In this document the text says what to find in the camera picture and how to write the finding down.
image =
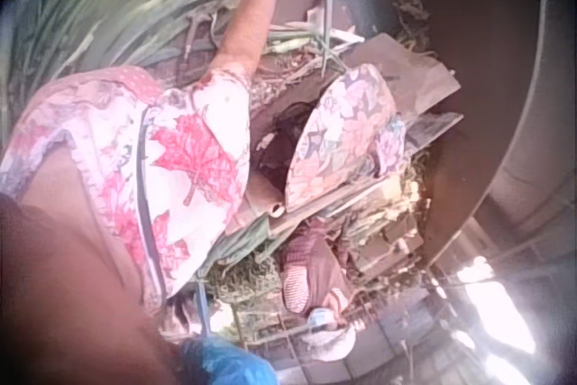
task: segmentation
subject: maple leaf print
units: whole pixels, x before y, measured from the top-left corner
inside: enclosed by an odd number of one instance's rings
[[[200,115],[181,115],[177,127],[159,127],[151,138],[165,148],[152,163],[166,170],[180,170],[190,179],[183,205],[189,206],[197,189],[207,201],[232,204],[240,196],[237,168]]]

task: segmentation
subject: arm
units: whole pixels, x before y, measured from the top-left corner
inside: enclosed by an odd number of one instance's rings
[[[250,78],[259,65],[277,0],[241,0],[210,69],[240,64]]]

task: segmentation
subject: person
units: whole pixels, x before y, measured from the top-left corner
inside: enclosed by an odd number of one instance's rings
[[[281,279],[286,309],[306,318],[311,327],[301,337],[311,357],[330,362],[349,354],[356,333],[343,317],[354,296],[346,278],[348,253],[339,248],[335,255],[325,236],[326,223],[319,218],[299,227],[283,253]]]
[[[0,164],[3,360],[23,381],[179,380],[153,318],[240,204],[275,3],[241,1],[189,94],[118,67],[30,100]]]

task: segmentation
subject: floral shirt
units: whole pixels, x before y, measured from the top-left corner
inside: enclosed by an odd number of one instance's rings
[[[191,93],[162,91],[143,69],[76,74],[40,89],[14,128],[0,164],[0,192],[18,199],[46,152],[65,143],[96,217],[141,272],[143,302],[160,288],[136,204],[136,150],[166,294],[202,264],[241,203],[248,178],[249,93],[240,68],[213,70]]]

